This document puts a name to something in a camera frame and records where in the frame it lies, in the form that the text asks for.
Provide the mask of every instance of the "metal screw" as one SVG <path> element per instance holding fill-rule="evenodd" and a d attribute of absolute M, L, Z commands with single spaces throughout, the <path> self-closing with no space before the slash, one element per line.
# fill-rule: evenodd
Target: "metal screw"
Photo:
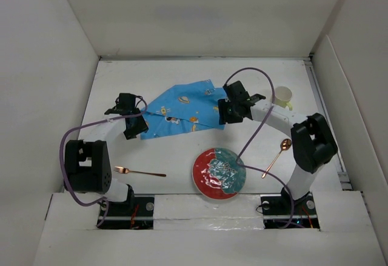
<path fill-rule="evenodd" d="M 269 202 L 268 201 L 263 201 L 261 203 L 261 207 L 263 208 L 263 210 L 269 210 Z"/>
<path fill-rule="evenodd" d="M 149 202 L 145 205 L 145 209 L 148 210 L 148 211 L 152 211 L 154 208 L 153 206 L 153 203 L 152 202 Z"/>
<path fill-rule="evenodd" d="M 315 203 L 313 201 L 307 201 L 306 202 L 307 208 L 310 210 L 313 210 L 315 208 Z"/>

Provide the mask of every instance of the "red wire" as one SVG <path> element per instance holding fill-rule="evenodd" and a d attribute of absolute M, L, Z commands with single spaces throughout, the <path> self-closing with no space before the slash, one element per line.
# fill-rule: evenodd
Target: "red wire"
<path fill-rule="evenodd" d="M 135 218 L 136 214 L 138 213 L 138 209 L 139 209 L 139 205 L 137 205 L 135 207 L 135 212 L 131 215 L 131 226 L 129 228 L 132 228 L 133 225 L 135 224 L 134 218 Z"/>
<path fill-rule="evenodd" d="M 311 218 L 310 218 L 309 213 L 307 212 L 307 210 L 304 207 L 302 207 L 302 210 L 306 213 L 307 217 L 309 218 L 310 228 L 313 228 L 313 223 L 311 222 Z"/>

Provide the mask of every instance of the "copper fork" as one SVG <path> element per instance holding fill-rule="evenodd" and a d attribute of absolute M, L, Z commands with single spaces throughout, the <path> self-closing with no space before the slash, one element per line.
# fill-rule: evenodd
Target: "copper fork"
<path fill-rule="evenodd" d="M 160 177 L 167 176 L 166 174 L 161 174 L 161 173 L 151 173 L 151 172 L 141 172 L 141 171 L 129 170 L 128 168 L 121 167 L 121 166 L 115 166 L 114 171 L 121 173 L 121 174 L 128 174 L 128 173 L 132 172 L 132 173 L 141 173 L 141 174 L 154 175 L 154 176 L 160 176 Z"/>

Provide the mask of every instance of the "ceramic plate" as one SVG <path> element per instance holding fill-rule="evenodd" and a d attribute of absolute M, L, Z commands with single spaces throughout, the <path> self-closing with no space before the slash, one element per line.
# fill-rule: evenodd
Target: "ceramic plate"
<path fill-rule="evenodd" d="M 198 190 L 212 199 L 237 195 L 245 184 L 247 170 L 236 164 L 236 158 L 234 152 L 225 148 L 211 148 L 200 154 L 192 172 Z"/>

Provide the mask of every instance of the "blue patterned napkin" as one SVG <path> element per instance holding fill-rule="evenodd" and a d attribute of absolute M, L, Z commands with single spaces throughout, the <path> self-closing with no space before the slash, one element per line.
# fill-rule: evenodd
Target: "blue patterned napkin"
<path fill-rule="evenodd" d="M 211 80 L 174 85 L 148 106 L 144 119 L 149 130 L 141 139 L 189 133 L 191 131 L 224 129 L 218 124 L 218 100 L 225 98 L 222 88 Z"/>

